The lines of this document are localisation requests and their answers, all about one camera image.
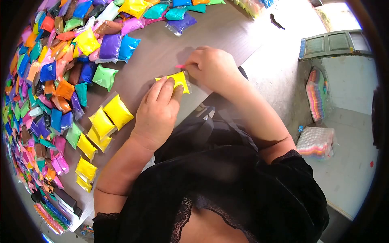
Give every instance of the powder packet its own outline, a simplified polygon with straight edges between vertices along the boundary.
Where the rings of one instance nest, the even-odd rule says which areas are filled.
[[[104,35],[100,47],[99,58],[95,63],[116,63],[119,57],[119,49],[122,41],[122,36],[118,35]]]
[[[84,152],[90,161],[93,160],[95,153],[97,153],[97,149],[91,144],[91,142],[89,142],[83,133],[81,133],[77,146]]]
[[[109,91],[111,91],[111,88],[115,81],[115,75],[118,71],[111,68],[104,68],[101,64],[97,67],[96,73],[93,76],[92,81],[104,88],[106,88]]]
[[[192,93],[191,85],[189,83],[188,79],[188,73],[187,71],[182,71],[176,74],[172,74],[169,76],[166,76],[166,78],[173,78],[174,79],[174,88],[176,88],[178,85],[182,85],[184,87],[183,94],[190,94]]]
[[[180,37],[182,35],[183,30],[194,25],[195,23],[197,23],[197,20],[186,12],[182,20],[167,21],[165,27],[168,28],[171,32],[173,32],[176,36]]]
[[[140,41],[140,39],[134,39],[129,37],[128,35],[123,36],[118,59],[120,61],[125,61],[126,63],[128,63],[128,60],[131,58]]]
[[[103,111],[107,113],[109,118],[116,125],[117,129],[120,130],[125,124],[131,121],[134,116],[124,105],[117,92],[114,92],[111,97],[111,99],[108,98],[103,103]]]
[[[95,127],[100,140],[104,140],[106,137],[110,136],[117,130],[117,127],[114,126],[108,119],[102,107],[100,107],[95,114],[89,117],[89,120]]]
[[[81,134],[82,134],[81,126],[73,122],[72,128],[69,128],[68,133],[65,136],[66,140],[68,140],[68,142],[73,147],[73,149],[77,148],[77,143],[78,140],[80,139]]]

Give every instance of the purple powder packet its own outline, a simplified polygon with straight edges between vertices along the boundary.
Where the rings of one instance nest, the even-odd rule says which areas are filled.
[[[43,137],[44,139],[46,139],[46,138],[50,135],[51,131],[48,130],[48,129],[46,128],[46,124],[45,124],[45,119],[44,119],[44,117],[42,117],[42,118],[38,121],[37,126],[38,126],[38,128],[39,128],[39,131],[40,131],[40,134],[42,135],[42,137]]]
[[[197,23],[197,20],[190,16],[188,12],[186,12],[182,20],[167,21],[166,27],[176,36],[181,36],[183,30],[187,29],[191,25],[194,25],[195,23]]]
[[[100,47],[100,55],[95,63],[116,63],[119,58],[119,49],[122,41],[122,36],[119,35],[104,35]]]
[[[30,129],[37,137],[40,136],[40,130],[39,130],[38,125],[35,123],[35,121],[32,121]]]
[[[76,92],[73,92],[72,97],[71,97],[71,102],[72,102],[72,107],[73,107],[73,114],[74,114],[74,119],[78,121],[79,119],[82,118],[82,116],[85,114],[84,110],[81,108],[80,101],[78,99],[78,96]]]

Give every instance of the blue powder packet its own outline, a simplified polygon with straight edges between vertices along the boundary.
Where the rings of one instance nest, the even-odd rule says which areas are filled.
[[[81,69],[81,75],[79,79],[79,84],[81,83],[92,83],[93,76],[95,75],[97,69],[97,64],[93,62],[84,63]]]
[[[78,100],[76,92],[73,92],[70,101],[72,102],[72,112],[74,114],[74,119],[78,121],[85,113],[84,110],[81,108],[80,101]]]
[[[53,63],[43,65],[42,68],[40,69],[40,81],[41,82],[55,80],[56,75],[57,75],[57,73],[56,73],[56,61],[54,61]]]
[[[61,118],[61,130],[66,131],[71,128],[73,124],[73,113],[68,112]]]
[[[194,25],[195,23],[197,23],[197,20],[186,12],[184,14],[184,19],[178,21],[167,21],[166,27],[176,36],[181,36],[184,29]]]
[[[62,111],[55,108],[51,109],[51,127],[56,131],[61,132]]]
[[[141,39],[134,39],[128,35],[123,36],[119,50],[119,60],[128,63],[140,41]]]
[[[93,0],[78,3],[74,9],[73,17],[82,19],[85,17],[86,12],[88,12],[89,7],[92,5]]]
[[[186,8],[172,8],[165,14],[165,18],[174,21],[182,20],[186,11]]]
[[[88,89],[87,83],[77,84],[74,86],[77,97],[79,98],[80,105],[86,107],[87,99],[86,99],[86,90]]]
[[[104,35],[101,42],[99,58],[96,63],[116,63],[119,58],[119,49],[122,42],[122,35]]]
[[[200,12],[200,13],[205,13],[205,7],[207,5],[205,3],[198,4],[198,5],[193,5],[193,6],[186,6],[185,8],[190,11],[195,11],[195,12]]]
[[[24,71],[26,70],[27,63],[30,61],[30,57],[27,54],[23,54],[19,58],[22,58],[22,61],[20,62],[18,75],[20,77],[23,77]]]
[[[156,4],[149,8],[147,12],[143,15],[145,19],[158,19],[162,17],[163,11],[169,7],[169,5],[166,4]]]
[[[191,5],[192,5],[191,0],[173,0],[173,7],[191,6]]]
[[[28,51],[28,47],[23,45],[23,46],[19,49],[19,55],[25,54],[25,53],[27,53],[27,51]]]

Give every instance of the plastic bag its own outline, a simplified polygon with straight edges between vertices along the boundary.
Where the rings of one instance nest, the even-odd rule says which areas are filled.
[[[184,19],[179,21],[167,21],[166,27],[176,36],[181,36],[182,31],[197,23],[197,20],[190,16],[189,13],[184,14]]]
[[[78,121],[79,119],[81,119],[83,117],[83,115],[85,113],[84,113],[84,110],[81,108],[80,101],[79,101],[79,99],[77,97],[76,92],[74,92],[72,94],[72,98],[70,100],[72,102],[72,107],[73,107],[72,111],[74,113],[74,119],[76,121]]]
[[[107,113],[117,129],[120,130],[125,124],[131,121],[134,116],[124,105],[118,93],[114,92],[112,96],[113,98],[109,100],[106,105],[103,104],[103,111]]]
[[[96,63],[116,63],[119,57],[119,49],[122,41],[122,36],[118,35],[104,35],[100,47],[99,59]]]
[[[107,137],[106,139],[100,141],[100,138],[97,134],[96,129],[91,126],[91,129],[86,134],[86,136],[103,152],[105,153],[106,150],[109,148],[109,144],[112,141],[113,138]]]
[[[186,8],[173,8],[165,14],[165,18],[171,21],[177,21],[184,19],[184,14],[187,11]]]
[[[74,86],[65,80],[61,80],[58,84],[58,87],[55,90],[55,96],[62,96],[63,98],[70,100],[72,98],[72,94],[74,93]]]
[[[136,19],[136,18],[131,18],[129,20],[126,20],[123,22],[123,27],[121,29],[121,35],[127,35],[128,33],[144,28],[145,26],[145,19]]]
[[[78,176],[82,178],[84,182],[90,184],[96,178],[97,168],[81,157],[77,164],[75,172]]]
[[[40,81],[46,82],[56,79],[56,62],[46,64],[40,69]]]
[[[112,21],[116,18],[119,7],[116,6],[113,2],[108,4],[104,11],[96,18],[98,22],[104,22],[106,20]]]
[[[190,83],[188,81],[188,74],[187,71],[182,71],[176,74],[172,74],[169,76],[166,76],[166,78],[173,78],[174,79],[174,88],[176,88],[178,85],[182,85],[184,87],[183,94],[190,94]]]
[[[65,21],[65,28],[63,29],[63,32],[66,33],[80,25],[84,25],[83,19],[70,19]]]
[[[93,0],[78,3],[74,9],[73,17],[74,18],[83,18],[86,15],[89,7],[92,5]]]
[[[134,39],[128,35],[123,36],[119,50],[119,60],[128,63],[128,60],[131,58],[140,41],[140,39]]]
[[[104,68],[101,64],[97,67],[96,73],[93,76],[92,81],[104,88],[106,88],[109,91],[111,91],[111,88],[115,81],[115,75],[118,71],[111,68]]]
[[[74,41],[77,42],[78,47],[86,56],[90,55],[100,47],[100,43],[97,41],[91,28],[82,32],[74,39]]]
[[[62,111],[62,114],[66,114],[72,110],[69,103],[61,96],[54,95],[51,97],[51,101],[54,103],[58,110]]]
[[[66,131],[69,128],[72,128],[73,125],[73,113],[68,112],[61,118],[61,132]]]
[[[102,107],[100,107],[95,114],[89,117],[89,120],[95,127],[100,140],[104,140],[106,137],[109,137],[113,132],[117,130],[117,127],[114,126],[112,122],[108,119]]]
[[[113,22],[113,21],[104,21],[100,27],[95,30],[96,34],[108,34],[108,35],[115,35],[119,33],[122,29],[122,24]]]
[[[152,4],[144,0],[125,0],[118,12],[126,12],[137,19],[140,19],[151,5]]]
[[[93,8],[93,10],[90,13],[87,14],[87,16],[89,18],[97,17],[97,16],[99,16],[101,14],[101,12],[103,12],[104,9],[105,9],[105,5],[101,4],[101,5],[95,6]]]
[[[51,109],[51,127],[59,133],[61,132],[61,119],[62,112],[55,108]]]
[[[306,127],[297,141],[296,150],[302,156],[318,160],[330,159],[337,144],[335,129]]]
[[[75,92],[77,93],[77,97],[79,98],[80,105],[86,107],[87,97],[86,91],[88,88],[88,83],[77,84],[75,86]]]
[[[78,140],[80,139],[81,134],[82,134],[82,130],[75,122],[73,122],[72,128],[68,130],[68,133],[65,136],[66,140],[68,140],[68,142],[73,147],[73,149],[77,148],[77,143]]]
[[[191,0],[173,0],[173,7],[190,6],[190,5],[192,5]]]
[[[207,4],[197,4],[194,6],[186,6],[185,8],[190,11],[195,11],[195,12],[200,12],[200,13],[205,13],[205,7]]]
[[[95,75],[97,69],[97,64],[89,62],[89,63],[84,63],[82,66],[81,74],[80,74],[80,79],[79,79],[79,84],[81,83],[92,83],[93,76]]]
[[[162,13],[166,10],[169,5],[166,4],[156,4],[149,8],[147,12],[143,15],[145,19],[158,19],[162,17]]]

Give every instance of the yellow powder packet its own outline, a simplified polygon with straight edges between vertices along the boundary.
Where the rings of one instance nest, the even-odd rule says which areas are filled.
[[[89,142],[83,133],[81,133],[77,146],[84,152],[90,161],[93,160],[95,153],[97,153],[97,149]]]
[[[77,167],[75,169],[75,173],[81,178],[82,181],[90,184],[96,177],[97,167],[80,157],[80,160],[78,161]]]
[[[123,101],[121,101],[118,93],[116,93],[114,98],[103,107],[103,111],[105,111],[109,118],[111,118],[118,130],[134,118],[131,112],[124,105]]]
[[[188,84],[187,84],[187,78],[184,71],[172,74],[169,76],[166,76],[166,78],[173,78],[174,79],[174,88],[178,85],[182,85],[184,87],[183,94],[190,94],[191,91],[189,90]]]
[[[117,129],[117,127],[108,119],[102,107],[100,107],[95,114],[89,117],[89,120],[95,127],[100,140],[104,140],[106,137],[109,137],[109,135]]]
[[[91,190],[92,190],[92,185],[86,183],[85,181],[83,181],[83,180],[81,179],[81,177],[77,176],[76,182],[77,182],[77,184],[79,184],[84,190],[86,190],[88,193],[91,192]]]

